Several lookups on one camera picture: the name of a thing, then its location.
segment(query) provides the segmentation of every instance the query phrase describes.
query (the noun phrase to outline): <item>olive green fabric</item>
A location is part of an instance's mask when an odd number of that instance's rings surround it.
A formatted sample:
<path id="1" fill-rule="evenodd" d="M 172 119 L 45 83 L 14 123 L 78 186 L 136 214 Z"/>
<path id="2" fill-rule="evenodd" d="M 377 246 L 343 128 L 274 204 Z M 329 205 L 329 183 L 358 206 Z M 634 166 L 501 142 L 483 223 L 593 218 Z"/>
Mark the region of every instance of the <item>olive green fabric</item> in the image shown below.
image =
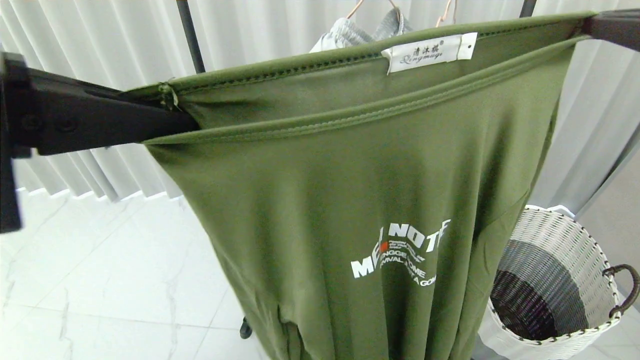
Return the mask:
<path id="1" fill-rule="evenodd" d="M 201 125 L 145 145 L 272 359 L 466 360 L 590 15 L 428 29 L 126 96 Z M 387 75 L 385 48 L 471 31 L 471 60 Z"/>

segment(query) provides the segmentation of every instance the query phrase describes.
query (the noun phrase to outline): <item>basket handle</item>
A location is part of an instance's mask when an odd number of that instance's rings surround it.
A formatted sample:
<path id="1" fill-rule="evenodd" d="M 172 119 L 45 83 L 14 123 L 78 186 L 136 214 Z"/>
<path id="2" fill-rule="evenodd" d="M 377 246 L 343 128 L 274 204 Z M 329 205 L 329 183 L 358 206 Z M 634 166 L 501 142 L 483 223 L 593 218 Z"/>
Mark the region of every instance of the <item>basket handle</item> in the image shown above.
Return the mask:
<path id="1" fill-rule="evenodd" d="M 640 275 L 638 274 L 638 271 L 636 271 L 631 265 L 620 264 L 620 265 L 612 266 L 608 269 L 605 269 L 602 272 L 602 275 L 613 276 L 617 272 L 620 272 L 622 270 L 628 270 L 631 273 L 631 278 L 633 279 L 634 287 L 631 289 L 631 293 L 629 293 L 629 296 L 627 296 L 627 299 L 622 303 L 622 305 L 616 305 L 613 307 L 613 309 L 611 309 L 611 311 L 609 311 L 609 318 L 612 318 L 613 314 L 617 313 L 618 311 L 622 315 L 624 315 L 625 311 L 628 308 L 630 308 L 631 305 L 633 305 L 633 303 L 638 298 L 638 294 L 640 293 Z"/>

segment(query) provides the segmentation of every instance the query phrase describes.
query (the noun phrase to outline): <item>rose gold hanger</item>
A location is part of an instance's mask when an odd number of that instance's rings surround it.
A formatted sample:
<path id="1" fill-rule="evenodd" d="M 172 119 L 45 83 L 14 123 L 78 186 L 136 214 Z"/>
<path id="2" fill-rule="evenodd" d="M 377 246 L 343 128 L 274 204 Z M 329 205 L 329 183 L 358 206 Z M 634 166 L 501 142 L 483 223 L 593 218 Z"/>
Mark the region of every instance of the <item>rose gold hanger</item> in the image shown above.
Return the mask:
<path id="1" fill-rule="evenodd" d="M 447 14 L 449 13 L 449 7 L 451 6 L 451 0 L 447 0 L 447 7 L 444 9 L 444 14 L 438 18 L 438 22 L 436 22 L 436 28 L 440 26 L 440 23 L 447 19 Z M 458 0 L 453 5 L 453 23 L 456 23 L 456 13 L 458 12 Z"/>
<path id="2" fill-rule="evenodd" d="M 396 6 L 396 4 L 394 4 L 393 0 L 389 0 L 389 2 L 391 3 L 391 6 L 393 6 L 393 7 L 394 7 L 394 9 L 398 9 L 398 7 Z M 364 0 L 360 0 L 360 1 L 356 4 L 356 6 L 355 6 L 355 7 L 353 8 L 353 10 L 349 13 L 349 15 L 347 15 L 347 19 L 350 19 L 350 18 L 353 16 L 353 14 L 355 14 L 355 13 L 356 13 L 356 11 L 358 11 L 358 8 L 360 7 L 360 5 L 362 5 L 362 3 L 364 3 Z M 398 13 L 398 14 L 397 14 L 397 16 L 398 16 L 398 21 L 400 21 L 400 14 Z"/>

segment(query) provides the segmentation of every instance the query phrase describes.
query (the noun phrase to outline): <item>curtain fold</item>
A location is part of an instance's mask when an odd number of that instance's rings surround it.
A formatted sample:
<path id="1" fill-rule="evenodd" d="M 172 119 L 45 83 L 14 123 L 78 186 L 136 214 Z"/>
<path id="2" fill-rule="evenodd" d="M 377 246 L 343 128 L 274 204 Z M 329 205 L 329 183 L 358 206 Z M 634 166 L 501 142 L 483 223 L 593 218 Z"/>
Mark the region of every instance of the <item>curtain fold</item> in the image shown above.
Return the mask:
<path id="1" fill-rule="evenodd" d="M 447 0 L 395 0 L 413 29 L 435 26 Z M 307 53 L 356 0 L 190 0 L 207 71 Z M 522 1 L 458 0 L 441 26 L 513 19 Z M 640 0 L 538 0 L 534 15 L 640 8 Z M 373 31 L 389 11 L 370 0 L 356 12 Z M 195 73 L 175 0 L 0 1 L 0 41 L 28 66 L 127 90 Z M 578 45 L 567 74 L 554 142 L 530 202 L 577 213 L 628 148 L 640 117 L 640 56 L 590 40 Z M 181 196 L 146 148 L 34 156 L 14 161 L 17 186 L 118 201 L 134 195 Z"/>

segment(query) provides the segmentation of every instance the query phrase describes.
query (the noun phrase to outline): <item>white neck tag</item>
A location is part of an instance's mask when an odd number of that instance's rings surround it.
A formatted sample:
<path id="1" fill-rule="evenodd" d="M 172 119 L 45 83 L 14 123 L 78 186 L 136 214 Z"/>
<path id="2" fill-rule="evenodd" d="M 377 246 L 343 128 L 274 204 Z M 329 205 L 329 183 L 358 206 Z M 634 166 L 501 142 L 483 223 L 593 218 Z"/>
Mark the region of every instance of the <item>white neck tag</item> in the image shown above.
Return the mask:
<path id="1" fill-rule="evenodd" d="M 382 51 L 382 55 L 389 59 L 387 74 L 425 65 L 469 60 L 476 47 L 477 35 L 451 35 L 389 47 Z"/>

